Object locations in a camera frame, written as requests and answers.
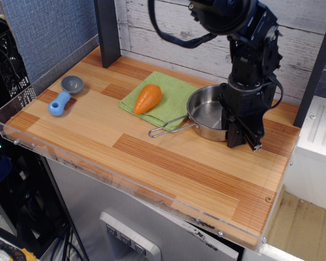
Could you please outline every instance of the blue spoon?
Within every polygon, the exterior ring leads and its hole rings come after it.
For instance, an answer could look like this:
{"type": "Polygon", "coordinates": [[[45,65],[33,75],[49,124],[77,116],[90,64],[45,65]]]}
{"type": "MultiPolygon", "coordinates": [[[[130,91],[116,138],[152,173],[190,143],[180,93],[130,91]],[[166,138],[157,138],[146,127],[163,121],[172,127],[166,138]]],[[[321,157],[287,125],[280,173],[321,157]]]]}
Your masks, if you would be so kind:
{"type": "Polygon", "coordinates": [[[74,95],[81,92],[84,82],[78,76],[69,75],[63,78],[60,85],[63,91],[61,91],[57,98],[48,105],[48,111],[53,116],[60,116],[63,114],[65,105],[70,100],[71,94],[74,95]]]}

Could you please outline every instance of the screw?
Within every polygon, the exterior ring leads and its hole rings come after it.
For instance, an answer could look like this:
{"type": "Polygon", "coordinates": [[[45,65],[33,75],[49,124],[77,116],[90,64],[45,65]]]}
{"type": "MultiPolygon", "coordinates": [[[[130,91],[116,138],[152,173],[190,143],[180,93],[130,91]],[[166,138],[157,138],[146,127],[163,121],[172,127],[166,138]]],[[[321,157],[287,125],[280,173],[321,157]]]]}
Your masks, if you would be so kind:
{"type": "Polygon", "coordinates": [[[272,198],[272,197],[266,197],[266,201],[267,201],[268,203],[272,203],[272,202],[273,202],[273,198],[272,198]]]}

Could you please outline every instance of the wood plank wall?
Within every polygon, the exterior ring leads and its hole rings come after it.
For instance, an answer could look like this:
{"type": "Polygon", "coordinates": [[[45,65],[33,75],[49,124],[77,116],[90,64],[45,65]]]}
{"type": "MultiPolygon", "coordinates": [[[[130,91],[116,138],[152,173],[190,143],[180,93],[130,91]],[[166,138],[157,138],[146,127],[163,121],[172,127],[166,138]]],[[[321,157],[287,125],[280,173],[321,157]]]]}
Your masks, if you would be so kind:
{"type": "MultiPolygon", "coordinates": [[[[147,0],[117,0],[122,55],[213,82],[227,82],[231,72],[226,36],[196,49],[184,49],[159,38],[148,16],[147,0]]],[[[326,0],[262,0],[278,17],[279,52],[284,56],[276,74],[284,101],[299,105],[326,31],[326,0]]],[[[164,32],[184,40],[206,30],[193,20],[187,0],[156,0],[156,18],[164,32]]]]}

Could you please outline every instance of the stainless steel pot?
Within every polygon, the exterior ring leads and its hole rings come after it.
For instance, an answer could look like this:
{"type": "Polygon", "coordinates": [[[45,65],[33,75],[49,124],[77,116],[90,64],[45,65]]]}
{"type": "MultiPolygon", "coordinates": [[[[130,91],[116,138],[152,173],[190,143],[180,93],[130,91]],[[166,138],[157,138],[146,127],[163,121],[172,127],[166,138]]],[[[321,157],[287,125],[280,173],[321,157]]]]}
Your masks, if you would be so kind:
{"type": "Polygon", "coordinates": [[[226,141],[227,130],[222,129],[222,106],[218,101],[221,94],[219,85],[209,85],[195,91],[187,101],[187,114],[167,122],[162,127],[148,132],[151,138],[166,133],[175,133],[193,127],[200,136],[214,141],[226,141]],[[166,130],[153,135],[153,132],[164,129],[167,125],[180,119],[189,117],[191,124],[175,130],[166,130]]]}

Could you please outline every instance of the gray bowl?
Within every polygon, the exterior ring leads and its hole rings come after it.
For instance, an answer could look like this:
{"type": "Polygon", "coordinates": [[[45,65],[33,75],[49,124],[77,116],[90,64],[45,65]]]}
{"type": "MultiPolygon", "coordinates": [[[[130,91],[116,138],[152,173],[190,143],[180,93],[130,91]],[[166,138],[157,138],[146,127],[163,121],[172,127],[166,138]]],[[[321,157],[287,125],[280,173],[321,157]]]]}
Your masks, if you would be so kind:
{"type": "Polygon", "coordinates": [[[63,80],[61,80],[61,88],[64,91],[69,92],[70,94],[78,94],[79,92],[82,91],[83,87],[84,87],[84,82],[83,80],[75,75],[69,75],[63,78],[63,80]]]}

